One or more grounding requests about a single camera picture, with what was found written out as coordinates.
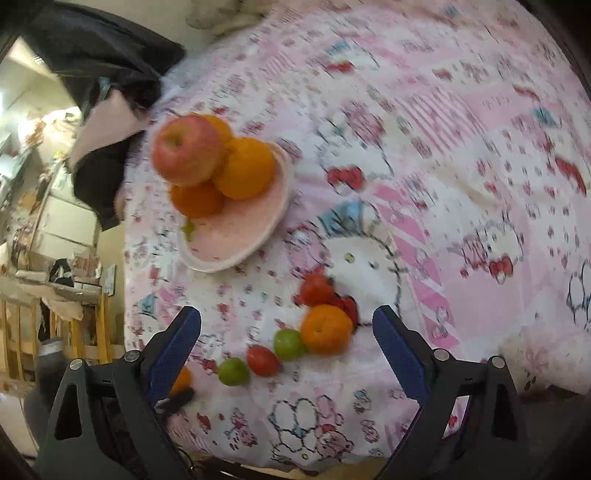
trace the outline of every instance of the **tomato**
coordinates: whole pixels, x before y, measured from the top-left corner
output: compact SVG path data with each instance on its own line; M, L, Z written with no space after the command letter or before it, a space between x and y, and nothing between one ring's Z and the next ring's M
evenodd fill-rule
M305 276L299 295L299 299L304 305L315 307L331 303L334 297L335 289L331 279L320 273L311 273Z
M272 377L279 371L281 365L275 354L261 345L248 347L246 363L259 377Z

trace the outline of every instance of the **pink bowl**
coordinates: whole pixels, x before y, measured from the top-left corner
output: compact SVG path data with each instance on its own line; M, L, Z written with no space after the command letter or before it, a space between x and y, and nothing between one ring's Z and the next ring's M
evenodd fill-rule
M192 220L194 231L187 242L177 226L178 252L189 268L213 273L239 264L264 244L284 217L290 203L293 170L291 158L278 145L269 144L277 168L269 189L248 200L229 200L217 215Z

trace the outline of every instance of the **green fruit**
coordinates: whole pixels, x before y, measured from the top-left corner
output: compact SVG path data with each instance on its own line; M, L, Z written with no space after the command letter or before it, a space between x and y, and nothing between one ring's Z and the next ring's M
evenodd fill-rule
M300 332L290 328L283 328L275 334L273 350L275 350L275 354L280 360L291 362L304 355L306 346L301 341Z
M217 369L217 377L224 385L228 387L237 387L238 385L245 385L251 377L251 373L242 360L233 356L224 360Z

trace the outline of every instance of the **floor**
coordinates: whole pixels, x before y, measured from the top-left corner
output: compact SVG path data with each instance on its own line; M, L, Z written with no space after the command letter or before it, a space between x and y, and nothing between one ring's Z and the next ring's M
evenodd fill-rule
M38 447L27 428L20 398L0 393L0 424L19 452L37 456Z

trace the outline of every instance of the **hello kitty print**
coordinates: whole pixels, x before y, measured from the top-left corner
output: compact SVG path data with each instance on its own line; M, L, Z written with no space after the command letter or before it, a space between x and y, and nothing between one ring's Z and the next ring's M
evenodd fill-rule
M387 458L418 407L371 333L383 304L457 358L518 335L504 355L537 384L591 385L591 102L517 2L286 0L163 83L126 165L125 343L141 349L184 305L200 310L196 396L170 423L174 441L308 473ZM273 237L212 275L179 260L150 162L155 133L190 112L278 144L295 172ZM333 277L355 318L348 351L222 385L225 359L299 327L310 273Z

